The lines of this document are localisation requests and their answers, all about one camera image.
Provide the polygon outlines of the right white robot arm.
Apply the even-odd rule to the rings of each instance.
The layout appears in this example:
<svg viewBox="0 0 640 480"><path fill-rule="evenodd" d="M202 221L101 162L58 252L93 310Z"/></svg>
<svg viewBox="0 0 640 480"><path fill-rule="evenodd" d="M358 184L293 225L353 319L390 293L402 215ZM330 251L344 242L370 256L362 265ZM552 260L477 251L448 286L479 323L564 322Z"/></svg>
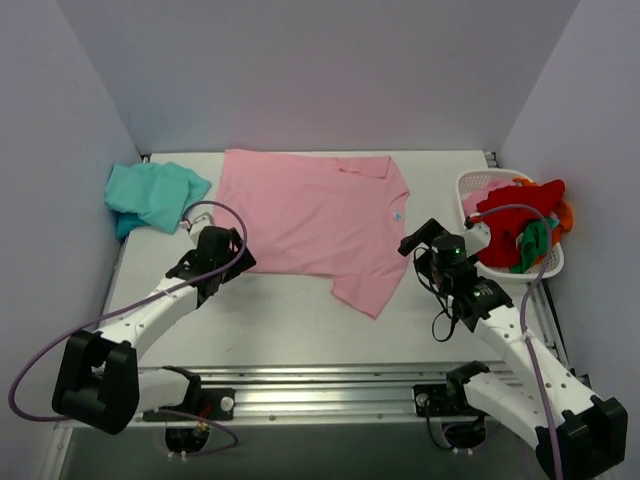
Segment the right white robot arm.
<svg viewBox="0 0 640 480"><path fill-rule="evenodd" d="M549 478L594 479L625 459L628 413L575 377L527 327L506 291L478 273L476 255L489 242L483 223L452 234L430 219L398 247L414 258L419 280L451 320L490 347L521 384L514 389L472 361L447 374L445 403L493 417L532 448Z"/></svg>

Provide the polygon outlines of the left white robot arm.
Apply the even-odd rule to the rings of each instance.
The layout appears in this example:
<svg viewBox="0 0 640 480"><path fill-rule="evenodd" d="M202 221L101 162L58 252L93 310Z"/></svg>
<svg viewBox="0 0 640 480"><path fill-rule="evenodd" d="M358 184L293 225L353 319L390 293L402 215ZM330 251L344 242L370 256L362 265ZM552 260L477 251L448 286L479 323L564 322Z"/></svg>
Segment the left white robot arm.
<svg viewBox="0 0 640 480"><path fill-rule="evenodd" d="M139 361L183 317L256 261L234 228L206 226L193 249L169 269L141 305L120 319L66 341L53 410L115 435L139 413L167 410L179 419L200 412L199 375L177 366L148 371Z"/></svg>

